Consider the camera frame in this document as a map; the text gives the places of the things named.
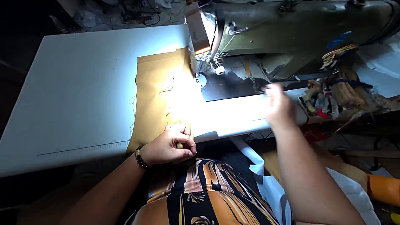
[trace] cable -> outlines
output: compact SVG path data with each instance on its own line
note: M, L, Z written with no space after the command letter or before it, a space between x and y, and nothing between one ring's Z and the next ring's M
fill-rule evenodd
M161 17L160 17L160 15L157 13L157 11L153 8L153 6L150 4L149 0L146 0L146 1L147 1L147 3L149 4L150 8L151 8L152 10L154 10L154 13L158 16L158 21L155 22L155 23L153 23L153 24L145 24L145 23L143 23L143 24L146 25L146 26L153 26L153 25L156 25L157 23L159 23L159 22L161 21Z

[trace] orange object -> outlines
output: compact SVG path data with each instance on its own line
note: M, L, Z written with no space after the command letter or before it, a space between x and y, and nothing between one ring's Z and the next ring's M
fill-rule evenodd
M400 207L400 180L391 177L367 174L368 194L374 200Z

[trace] white fabric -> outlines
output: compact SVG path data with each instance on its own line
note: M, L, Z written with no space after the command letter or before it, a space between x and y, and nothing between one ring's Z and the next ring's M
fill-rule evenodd
M229 139L255 164L250 165L249 169L255 173L254 177L256 178L258 190L260 191L262 198L270 204L276 219L281 225L290 225L292 218L285 190L275 177L264 177L264 160L238 136L230 137ZM329 168L326 169L356 210L360 213L365 223L367 225L380 225L380 221L374 212L372 203L361 185L341 173Z
M249 169L255 173L254 177L257 182L258 190L262 198L270 204L279 224L290 225L292 216L285 190L275 177L264 176L264 160L238 136L230 137L229 139L254 163L254 165L250 165Z

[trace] sewing machine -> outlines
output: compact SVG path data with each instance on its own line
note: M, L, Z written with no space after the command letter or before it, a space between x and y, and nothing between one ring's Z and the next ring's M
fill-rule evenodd
M198 8L210 46L192 46L197 80L202 87L230 85L229 93L242 92L215 97L215 92L227 92L218 87L206 100L258 94L270 82L329 76L347 50L323 62L326 53L378 42L400 30L400 6L390 0L209 2Z

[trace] tan fabric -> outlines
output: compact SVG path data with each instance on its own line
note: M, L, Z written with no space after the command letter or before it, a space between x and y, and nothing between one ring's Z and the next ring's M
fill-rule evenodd
M127 153L133 153L176 122L190 127L201 90L190 70L187 48L138 58L136 116Z

